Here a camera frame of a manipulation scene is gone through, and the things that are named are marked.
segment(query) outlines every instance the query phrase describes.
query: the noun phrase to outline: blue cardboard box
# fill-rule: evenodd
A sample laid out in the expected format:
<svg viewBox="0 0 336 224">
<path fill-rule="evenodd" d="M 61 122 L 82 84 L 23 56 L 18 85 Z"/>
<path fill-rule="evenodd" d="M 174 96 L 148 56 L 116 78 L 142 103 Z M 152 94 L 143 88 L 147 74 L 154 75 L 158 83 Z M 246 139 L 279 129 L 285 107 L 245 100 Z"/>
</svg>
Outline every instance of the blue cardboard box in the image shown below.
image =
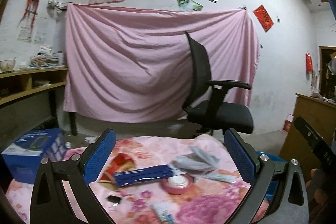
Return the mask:
<svg viewBox="0 0 336 224">
<path fill-rule="evenodd" d="M 61 130 L 52 128 L 24 133 L 1 154 L 15 180 L 34 184 L 41 159 L 61 161 L 66 151 Z"/>
</svg>

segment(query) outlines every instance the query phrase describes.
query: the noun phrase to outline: metal screw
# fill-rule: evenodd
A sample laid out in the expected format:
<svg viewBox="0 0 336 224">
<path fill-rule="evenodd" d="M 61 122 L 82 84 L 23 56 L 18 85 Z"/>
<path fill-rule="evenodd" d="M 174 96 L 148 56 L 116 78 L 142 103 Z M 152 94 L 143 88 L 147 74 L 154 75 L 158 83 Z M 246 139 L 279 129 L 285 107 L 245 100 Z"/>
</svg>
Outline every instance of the metal screw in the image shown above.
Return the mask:
<svg viewBox="0 0 336 224">
<path fill-rule="evenodd" d="M 72 160 L 79 160 L 80 157 L 81 157 L 80 154 L 74 154 L 74 155 L 71 156 L 71 159 L 72 159 Z"/>
<path fill-rule="evenodd" d="M 41 163 L 42 163 L 42 164 L 46 164 L 46 163 L 48 162 L 48 160 L 49 160 L 48 158 L 43 158 L 43 159 L 41 160 Z"/>
<path fill-rule="evenodd" d="M 294 165 L 298 165 L 299 164 L 299 162 L 296 159 L 292 159 L 291 163 L 293 163 Z"/>
<path fill-rule="evenodd" d="M 263 161 L 268 161 L 268 156 L 267 155 L 265 155 L 265 154 L 261 154 L 260 155 L 260 158 L 261 158 L 261 160 L 263 160 Z"/>
</svg>

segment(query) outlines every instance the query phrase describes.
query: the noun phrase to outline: floral tablecloth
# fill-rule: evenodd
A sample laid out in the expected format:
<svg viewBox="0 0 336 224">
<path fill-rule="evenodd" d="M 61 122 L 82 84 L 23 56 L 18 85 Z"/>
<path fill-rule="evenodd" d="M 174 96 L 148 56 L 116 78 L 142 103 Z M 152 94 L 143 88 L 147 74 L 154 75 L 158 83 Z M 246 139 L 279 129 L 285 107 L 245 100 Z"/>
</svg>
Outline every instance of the floral tablecloth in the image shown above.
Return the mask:
<svg viewBox="0 0 336 224">
<path fill-rule="evenodd" d="M 110 184 L 93 182 L 90 187 L 108 214 L 117 224 L 159 224 L 152 209 L 155 203 L 166 202 L 174 221 L 179 224 L 223 224 L 245 196 L 250 185 L 245 183 L 225 147 L 209 135 L 200 135 L 194 140 L 161 137 L 135 137 L 119 140 L 105 163 L 108 166 L 118 153 L 131 156 L 137 168 L 168 164 L 176 155 L 186 155 L 189 146 L 199 146 L 220 158 L 218 172 L 238 177 L 235 184 L 198 179 L 188 192 L 182 195 L 168 194 L 159 181 L 152 181 L 112 190 Z M 85 148 L 71 149 L 65 160 Z M 64 182 L 69 201 L 76 216 L 86 221 L 68 182 Z M 21 218 L 29 223 L 30 199 L 33 185 L 13 180 L 6 196 Z M 109 195 L 122 196 L 121 203 L 112 207 Z M 268 203 L 264 201 L 254 221 L 263 217 Z"/>
</svg>

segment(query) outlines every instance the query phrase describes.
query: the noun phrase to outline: chair seat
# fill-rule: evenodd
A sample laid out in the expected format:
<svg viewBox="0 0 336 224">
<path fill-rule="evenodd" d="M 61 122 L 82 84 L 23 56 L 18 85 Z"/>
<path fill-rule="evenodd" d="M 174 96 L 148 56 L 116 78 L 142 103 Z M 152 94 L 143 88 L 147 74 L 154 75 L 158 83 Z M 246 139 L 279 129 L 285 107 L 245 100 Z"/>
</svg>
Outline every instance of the chair seat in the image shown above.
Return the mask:
<svg viewBox="0 0 336 224">
<path fill-rule="evenodd" d="M 223 132 L 234 128 L 238 132 L 252 133 L 253 119 L 246 106 L 223 102 L 215 117 L 206 117 L 205 112 L 208 105 L 209 101 L 203 101 L 196 107 L 189 109 L 188 121 L 209 129 L 223 129 Z"/>
</svg>

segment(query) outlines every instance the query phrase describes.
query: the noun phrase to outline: black office chair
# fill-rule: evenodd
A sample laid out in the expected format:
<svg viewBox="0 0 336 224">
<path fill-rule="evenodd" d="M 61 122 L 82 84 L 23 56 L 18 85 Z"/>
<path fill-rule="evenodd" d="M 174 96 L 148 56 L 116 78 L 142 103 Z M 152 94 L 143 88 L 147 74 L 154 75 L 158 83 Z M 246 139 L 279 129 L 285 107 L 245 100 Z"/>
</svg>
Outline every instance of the black office chair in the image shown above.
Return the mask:
<svg viewBox="0 0 336 224">
<path fill-rule="evenodd" d="M 234 128 L 238 132 L 251 134 L 253 131 L 253 119 L 249 109 L 240 104 L 223 102 L 229 89 L 238 87 L 250 90 L 247 83 L 231 80 L 211 80 L 211 68 L 207 50 L 194 39 L 189 33 L 188 37 L 193 60 L 193 83 L 191 91 L 182 109 L 188 114 L 188 121 L 200 124 L 202 128 L 197 133 L 207 133 L 211 130 L 222 129 L 223 133 L 229 128 Z M 191 104 L 200 98 L 209 86 L 212 94 L 209 101 L 203 101 L 196 107 Z"/>
</svg>

